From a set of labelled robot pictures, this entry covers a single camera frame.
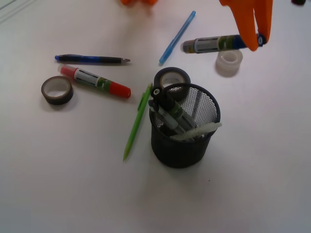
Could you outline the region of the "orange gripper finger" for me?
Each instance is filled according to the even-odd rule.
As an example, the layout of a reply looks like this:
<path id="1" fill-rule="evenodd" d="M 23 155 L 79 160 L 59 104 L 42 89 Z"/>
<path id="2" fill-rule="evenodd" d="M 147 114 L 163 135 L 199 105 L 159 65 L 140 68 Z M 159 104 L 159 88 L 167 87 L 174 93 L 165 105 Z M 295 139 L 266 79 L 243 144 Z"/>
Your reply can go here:
<path id="1" fill-rule="evenodd" d="M 273 0 L 255 0 L 253 4 L 258 32 L 265 37 L 266 42 L 270 38 L 272 7 Z"/>
<path id="2" fill-rule="evenodd" d="M 244 44 L 251 50 L 258 48 L 254 21 L 254 0 L 220 0 L 222 6 L 228 6 L 236 21 Z"/>

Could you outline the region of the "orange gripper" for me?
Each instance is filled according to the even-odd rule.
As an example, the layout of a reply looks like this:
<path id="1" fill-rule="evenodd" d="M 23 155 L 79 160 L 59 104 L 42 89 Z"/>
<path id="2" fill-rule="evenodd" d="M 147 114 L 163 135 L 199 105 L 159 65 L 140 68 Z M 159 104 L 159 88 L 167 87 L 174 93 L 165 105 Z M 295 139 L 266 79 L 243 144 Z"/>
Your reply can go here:
<path id="1" fill-rule="evenodd" d="M 157 0 L 121 0 L 123 5 L 130 5 L 136 2 L 143 2 L 144 4 L 154 5 L 157 3 Z"/>

